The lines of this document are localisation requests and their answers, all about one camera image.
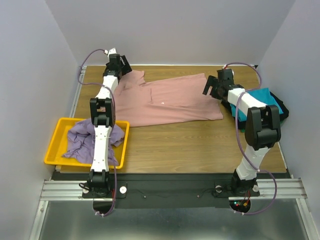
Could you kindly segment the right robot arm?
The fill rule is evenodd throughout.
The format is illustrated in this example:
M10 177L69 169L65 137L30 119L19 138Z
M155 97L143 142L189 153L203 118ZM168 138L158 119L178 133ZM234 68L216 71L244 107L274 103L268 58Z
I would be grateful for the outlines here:
M242 195L253 190L257 182L257 173L261 172L261 163L281 139L279 108L267 105L250 95L243 86L234 83L231 69L217 70L217 77L210 75L205 84L203 94L235 106L235 113L242 112L246 116L244 137L246 148L242 160L235 169L227 190L231 195Z

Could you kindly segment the pink graphic t-shirt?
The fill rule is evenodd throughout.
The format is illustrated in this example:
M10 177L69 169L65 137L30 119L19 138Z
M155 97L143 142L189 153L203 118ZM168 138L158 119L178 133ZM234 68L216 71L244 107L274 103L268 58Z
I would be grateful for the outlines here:
M204 95L204 73L146 82L144 71L122 77L114 91L116 119L132 127L223 119L218 100Z

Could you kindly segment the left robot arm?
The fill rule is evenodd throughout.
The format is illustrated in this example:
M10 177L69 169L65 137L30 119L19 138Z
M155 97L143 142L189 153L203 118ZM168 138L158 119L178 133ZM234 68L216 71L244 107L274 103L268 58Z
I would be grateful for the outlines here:
M98 198L111 194L109 184L109 139L116 122L114 91L120 79L132 69L124 55L115 48L105 52L109 62L103 73L103 82L96 97L89 102L91 123L94 127L94 154L87 185Z

